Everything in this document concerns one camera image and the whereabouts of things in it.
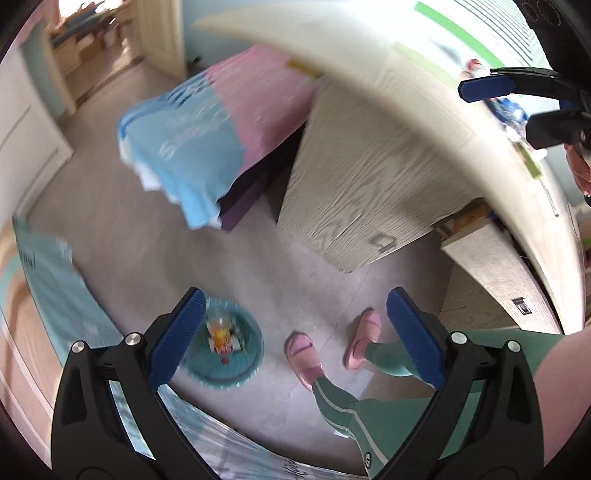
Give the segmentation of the person's right hand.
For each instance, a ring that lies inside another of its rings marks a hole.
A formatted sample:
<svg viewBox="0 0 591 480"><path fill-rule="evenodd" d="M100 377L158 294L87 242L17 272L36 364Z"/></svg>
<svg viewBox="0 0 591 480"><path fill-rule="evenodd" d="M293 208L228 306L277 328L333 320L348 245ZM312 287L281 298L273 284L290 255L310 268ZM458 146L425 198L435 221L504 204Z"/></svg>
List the person's right hand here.
<svg viewBox="0 0 591 480"><path fill-rule="evenodd" d="M573 145L565 144L564 149L577 188L586 198L589 198L591 194L591 169L589 164L577 153Z"/></svg>

